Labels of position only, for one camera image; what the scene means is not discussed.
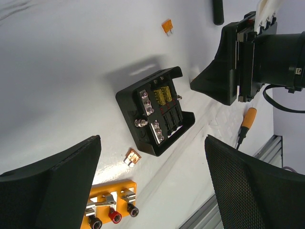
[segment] white table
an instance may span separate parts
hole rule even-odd
[[[255,10],[251,0],[224,1],[225,24]],[[173,21],[173,34],[161,23]],[[244,110],[258,109],[240,150],[253,155],[273,135],[273,110],[258,95],[230,107],[190,90],[214,58],[221,26],[209,0],[5,0],[0,3],[0,173],[25,166],[100,135],[93,184],[132,179],[139,217],[103,228],[179,227],[212,194],[204,139],[234,144]],[[135,143],[115,93],[164,68],[175,79],[181,107],[196,123],[161,157],[141,153],[133,168],[124,155]]]

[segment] orange screwdriver handle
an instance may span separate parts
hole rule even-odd
[[[248,129],[250,129],[254,122],[256,113],[257,113],[257,110],[255,108],[253,108],[253,107],[249,108],[246,115],[244,116],[242,127],[244,126]]]

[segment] black fuse box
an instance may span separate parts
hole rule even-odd
[[[194,113],[181,110],[173,84],[178,77],[180,67],[159,70],[116,94],[140,151],[160,156],[195,123]]]

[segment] metal frame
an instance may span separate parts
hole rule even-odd
[[[254,156],[277,167],[283,167],[283,137],[273,135]],[[216,195],[208,199],[179,229],[223,229]]]

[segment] red knob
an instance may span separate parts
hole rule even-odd
[[[122,219],[122,215],[113,208],[110,208],[108,216],[114,224],[118,224]]]

